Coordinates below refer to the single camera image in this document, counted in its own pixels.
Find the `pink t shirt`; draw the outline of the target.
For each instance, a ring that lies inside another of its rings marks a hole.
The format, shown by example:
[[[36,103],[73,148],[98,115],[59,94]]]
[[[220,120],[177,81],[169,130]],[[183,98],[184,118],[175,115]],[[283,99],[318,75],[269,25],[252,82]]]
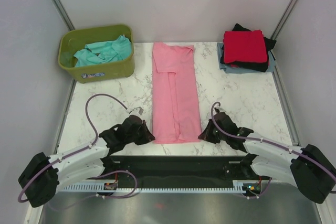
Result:
[[[194,46],[155,42],[152,50],[153,134],[158,144],[196,143],[201,119]]]

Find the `olive green plastic bin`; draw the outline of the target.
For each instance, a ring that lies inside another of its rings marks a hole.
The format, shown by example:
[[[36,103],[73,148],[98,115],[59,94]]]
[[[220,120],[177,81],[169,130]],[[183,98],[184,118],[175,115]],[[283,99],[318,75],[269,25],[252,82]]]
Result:
[[[125,35],[132,44],[132,52],[127,59],[112,63],[75,67],[77,59],[74,54],[78,50],[84,49],[86,44],[116,40],[121,35]],[[72,30],[62,37],[59,46],[58,64],[76,81],[87,83],[131,76],[135,69],[133,55],[134,44],[131,27],[125,24],[91,27]]]

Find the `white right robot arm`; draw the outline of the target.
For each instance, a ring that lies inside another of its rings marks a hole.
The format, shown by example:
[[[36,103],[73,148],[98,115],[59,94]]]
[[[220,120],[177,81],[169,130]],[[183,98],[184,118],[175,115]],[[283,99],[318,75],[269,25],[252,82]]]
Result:
[[[216,113],[198,138],[214,144],[224,141],[246,153],[240,166],[245,178],[266,176],[291,184],[318,204],[334,192],[335,167],[314,145],[291,146],[265,139],[252,129],[238,127],[225,112]]]

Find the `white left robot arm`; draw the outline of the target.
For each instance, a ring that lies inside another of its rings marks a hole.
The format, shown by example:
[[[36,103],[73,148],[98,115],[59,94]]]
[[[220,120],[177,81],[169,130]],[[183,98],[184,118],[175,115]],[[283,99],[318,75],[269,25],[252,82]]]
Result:
[[[49,202],[65,187],[88,178],[111,178],[115,165],[103,159],[124,149],[130,143],[147,144],[155,140],[146,122],[136,115],[126,118],[101,132],[93,142],[83,144],[66,152],[46,156],[36,154],[28,163],[18,182],[25,199],[33,208]]]

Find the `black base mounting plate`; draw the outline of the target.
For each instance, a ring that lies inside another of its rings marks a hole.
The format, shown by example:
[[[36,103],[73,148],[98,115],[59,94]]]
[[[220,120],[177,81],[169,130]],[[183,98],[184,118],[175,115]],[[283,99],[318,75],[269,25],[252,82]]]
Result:
[[[242,156],[109,156],[104,174],[131,172],[142,188],[229,187],[234,180],[259,179]]]

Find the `black folded t shirt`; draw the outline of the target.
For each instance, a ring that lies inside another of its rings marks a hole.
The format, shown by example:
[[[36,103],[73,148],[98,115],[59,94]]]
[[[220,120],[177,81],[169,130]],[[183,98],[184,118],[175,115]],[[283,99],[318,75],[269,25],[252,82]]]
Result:
[[[241,26],[236,23],[234,28],[231,31],[252,31],[248,28]],[[264,36],[265,46],[266,46],[266,54],[268,57],[267,63],[243,63],[243,62],[234,62],[230,64],[224,64],[224,44],[220,49],[220,57],[219,62],[224,65],[224,69],[226,72],[231,73],[245,73],[245,72],[267,72],[271,71],[272,67],[275,63],[275,58],[271,54],[271,51],[276,45],[276,41],[273,39],[269,39]]]

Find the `teal t shirt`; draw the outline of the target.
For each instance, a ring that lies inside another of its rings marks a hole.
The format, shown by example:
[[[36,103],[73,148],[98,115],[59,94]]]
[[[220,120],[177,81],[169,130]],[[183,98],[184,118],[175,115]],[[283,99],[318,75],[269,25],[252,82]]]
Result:
[[[132,44],[125,35],[121,35],[112,41],[86,44],[84,49],[78,50],[74,54],[77,59],[75,67],[122,61],[127,59],[131,52]]]

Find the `red folded t shirt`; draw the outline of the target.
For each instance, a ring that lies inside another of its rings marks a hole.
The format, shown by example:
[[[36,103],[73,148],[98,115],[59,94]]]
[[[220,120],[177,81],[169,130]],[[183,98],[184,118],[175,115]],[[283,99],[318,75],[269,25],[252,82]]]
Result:
[[[234,62],[267,63],[263,32],[226,31],[223,38],[224,64]]]

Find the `right aluminium frame post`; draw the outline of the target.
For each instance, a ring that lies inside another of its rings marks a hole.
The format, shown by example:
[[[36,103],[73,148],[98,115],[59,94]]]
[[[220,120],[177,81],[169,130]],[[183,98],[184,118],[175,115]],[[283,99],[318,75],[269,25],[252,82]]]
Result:
[[[284,28],[286,22],[288,21],[290,15],[292,14],[294,8],[298,4],[299,0],[290,0],[284,13],[282,14],[274,32],[272,33],[271,39],[277,40],[279,34],[281,33],[282,29]]]

